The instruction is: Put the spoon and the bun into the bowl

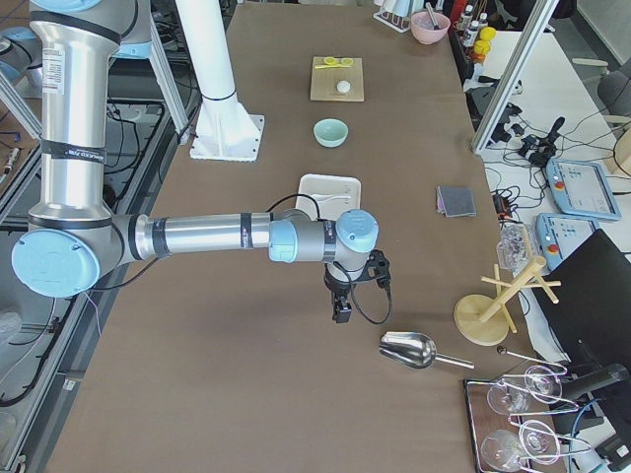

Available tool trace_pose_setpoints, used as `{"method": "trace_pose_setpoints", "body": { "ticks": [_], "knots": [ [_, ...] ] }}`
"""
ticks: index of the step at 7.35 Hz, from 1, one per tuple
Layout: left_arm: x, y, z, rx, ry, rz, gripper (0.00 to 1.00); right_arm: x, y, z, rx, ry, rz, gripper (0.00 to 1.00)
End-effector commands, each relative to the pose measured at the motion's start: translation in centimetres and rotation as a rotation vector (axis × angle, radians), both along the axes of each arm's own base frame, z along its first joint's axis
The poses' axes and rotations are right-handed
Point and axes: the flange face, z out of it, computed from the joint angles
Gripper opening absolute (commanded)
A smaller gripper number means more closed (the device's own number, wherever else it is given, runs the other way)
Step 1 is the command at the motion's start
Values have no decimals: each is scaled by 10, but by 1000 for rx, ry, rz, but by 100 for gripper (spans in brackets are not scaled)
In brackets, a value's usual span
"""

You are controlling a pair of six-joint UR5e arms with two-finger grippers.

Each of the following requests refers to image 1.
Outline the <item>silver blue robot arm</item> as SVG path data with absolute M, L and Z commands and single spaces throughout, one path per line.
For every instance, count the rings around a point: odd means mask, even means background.
M 115 215 L 103 199 L 110 59 L 152 49 L 146 1 L 34 1 L 31 26 L 42 46 L 41 193 L 29 230 L 12 251 L 18 279 L 32 291 L 67 298 L 113 269 L 175 253 L 264 248 L 273 261 L 321 262 L 333 318 L 358 308 L 355 287 L 389 286 L 376 247 L 379 226 L 351 209 L 329 221 L 300 210 L 153 219 Z

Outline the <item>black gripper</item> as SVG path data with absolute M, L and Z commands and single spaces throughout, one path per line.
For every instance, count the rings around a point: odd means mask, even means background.
M 340 279 L 335 277 L 329 264 L 325 265 L 323 280 L 331 292 L 331 303 L 334 306 L 332 320 L 335 323 L 348 322 L 352 314 L 349 298 L 354 283 L 345 274 Z

